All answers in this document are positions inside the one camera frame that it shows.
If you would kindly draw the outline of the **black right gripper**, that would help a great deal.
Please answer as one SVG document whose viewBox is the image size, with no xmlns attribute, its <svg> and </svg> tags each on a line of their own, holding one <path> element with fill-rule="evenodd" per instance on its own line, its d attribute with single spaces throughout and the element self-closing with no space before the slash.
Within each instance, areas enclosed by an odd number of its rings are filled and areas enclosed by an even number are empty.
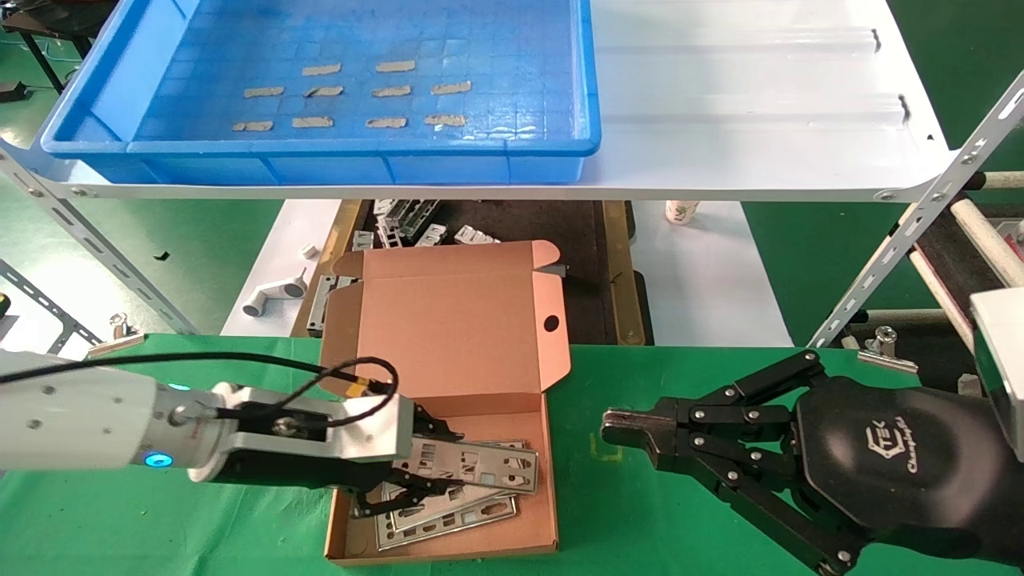
<svg viewBox="0 0 1024 576">
<path fill-rule="evenodd" d="M 1022 464 L 987 401 L 831 377 L 801 394 L 796 416 L 773 402 L 824 378 L 819 354 L 801 349 L 700 398 L 610 408 L 601 435 L 647 452 L 663 474 L 694 478 L 818 575 L 847 574 L 866 540 L 1022 564 Z M 764 483 L 772 474 L 767 454 L 755 462 L 741 442 L 723 440 L 781 438 L 794 420 L 812 497 L 864 539 L 791 506 Z"/>
</svg>

